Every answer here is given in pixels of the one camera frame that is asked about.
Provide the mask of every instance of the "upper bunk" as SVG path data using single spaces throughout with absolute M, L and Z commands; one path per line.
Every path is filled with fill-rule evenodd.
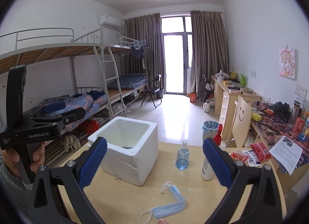
M 63 34 L 52 34 L 46 35 L 42 32 L 49 33 L 50 31 L 70 31 L 69 33 Z M 19 30 L 12 33 L 8 33 L 0 36 L 0 40 L 8 37 L 14 36 L 15 39 L 15 49 L 0 55 L 0 74 L 8 72 L 11 67 L 25 64 L 33 64 L 42 61 L 48 61 L 58 58 L 67 58 L 67 57 L 76 57 L 76 56 L 84 56 L 84 55 L 94 55 L 95 49 L 98 54 L 101 54 L 101 48 L 104 48 L 104 54 L 114 54 L 121 55 L 125 53 L 131 52 L 131 45 L 135 46 L 136 44 L 143 44 L 142 41 L 122 37 L 121 45 L 118 44 L 106 44 L 103 42 L 97 42 L 95 40 L 95 33 L 99 32 L 100 35 L 103 35 L 103 26 L 100 26 L 99 29 L 93 30 L 83 36 L 78 38 L 74 38 L 74 30 L 72 28 L 66 27 L 45 27 L 45 28 L 35 28 L 28 30 Z M 35 32 L 41 32 L 40 35 L 33 34 Z M 64 43 L 52 43 L 52 44 L 41 44 L 34 45 L 30 47 L 21 47 L 19 48 L 19 42 L 21 41 L 30 41 L 33 39 L 40 38 L 52 38 L 52 37 L 61 37 L 61 38 L 70 38 L 70 42 Z

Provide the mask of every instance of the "brown curtain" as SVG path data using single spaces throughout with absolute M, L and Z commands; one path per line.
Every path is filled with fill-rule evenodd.
M 146 44 L 152 49 L 154 62 L 149 75 L 150 81 L 161 74 L 158 87 L 165 87 L 164 44 L 160 14 L 150 14 L 125 20 L 125 37 L 136 40 L 146 39 Z M 144 73 L 142 59 L 131 54 L 125 56 L 125 73 Z
M 220 12 L 191 11 L 192 69 L 191 92 L 198 90 L 198 82 L 218 69 L 229 71 L 228 46 Z

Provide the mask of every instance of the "sleeve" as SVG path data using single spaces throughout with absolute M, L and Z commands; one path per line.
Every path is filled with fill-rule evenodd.
M 24 187 L 21 178 L 14 177 L 7 169 L 0 153 L 0 180 L 11 200 L 27 214 L 31 191 Z

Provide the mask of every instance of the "bed frame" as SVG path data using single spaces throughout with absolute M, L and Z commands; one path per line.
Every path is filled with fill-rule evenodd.
M 133 90 L 121 90 L 119 84 L 119 76 L 118 70 L 115 63 L 114 54 L 121 56 L 121 54 L 131 52 L 131 43 L 133 45 L 145 45 L 145 41 L 138 41 L 131 38 L 122 37 L 121 44 L 106 44 L 104 43 L 103 39 L 103 29 L 104 24 L 100 24 L 100 28 L 93 30 L 83 36 L 78 38 L 74 37 L 74 30 L 68 27 L 45 27 L 45 28 L 35 28 L 35 29 L 27 29 L 27 30 L 19 30 L 12 33 L 8 33 L 5 35 L 0 36 L 0 40 L 3 37 L 7 37 L 10 35 L 15 35 L 15 49 L 0 55 L 0 75 L 9 71 L 11 67 L 25 64 L 30 65 L 37 62 L 48 61 L 58 58 L 70 58 L 72 64 L 72 72 L 73 72 L 73 80 L 74 80 L 74 88 L 76 93 L 83 93 L 90 90 L 98 90 L 104 91 L 106 94 L 107 103 L 102 105 L 99 109 L 99 112 L 103 109 L 107 109 L 109 112 L 109 119 L 113 119 L 119 113 L 123 112 L 126 116 L 125 105 L 123 103 L 123 97 L 128 96 L 129 94 L 133 93 L 134 91 L 143 90 L 147 88 L 147 84 L 137 87 Z M 61 30 L 65 32 L 65 34 L 60 35 L 40 35 L 35 37 L 23 37 L 24 32 L 33 32 L 33 31 L 44 31 L 44 32 L 51 32 L 53 30 Z M 100 34 L 100 42 L 95 42 L 95 38 L 97 34 Z M 25 40 L 32 40 L 37 38 L 46 38 L 46 37 L 64 37 L 70 38 L 70 42 L 66 43 L 54 43 L 54 44 L 42 44 L 42 45 L 35 45 L 31 47 L 25 48 L 18 48 L 18 42 L 25 41 Z M 111 55 L 111 60 L 105 61 L 104 54 Z M 75 73 L 75 57 L 76 56 L 84 56 L 84 55 L 96 55 L 98 61 L 101 65 L 102 70 L 102 77 L 103 77 L 103 86 L 102 87 L 78 87 L 76 81 L 76 73 Z M 113 62 L 114 70 L 115 70 L 115 77 L 106 78 L 105 76 L 105 63 L 106 62 Z M 107 89 L 107 81 L 116 79 L 118 84 L 118 89 L 108 90 Z M 113 114 L 112 112 L 112 104 L 121 101 L 122 110 L 118 111 L 117 113 Z M 47 165 L 57 159 L 61 154 L 69 149 L 73 150 L 73 145 L 69 145 L 68 148 L 64 149 L 61 146 L 60 142 L 52 145 L 50 150 L 46 151 L 46 160 Z

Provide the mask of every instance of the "white foam box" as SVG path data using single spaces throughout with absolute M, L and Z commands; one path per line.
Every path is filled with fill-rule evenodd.
M 116 117 L 88 137 L 107 140 L 107 152 L 101 168 L 124 181 L 144 184 L 158 157 L 157 123 Z

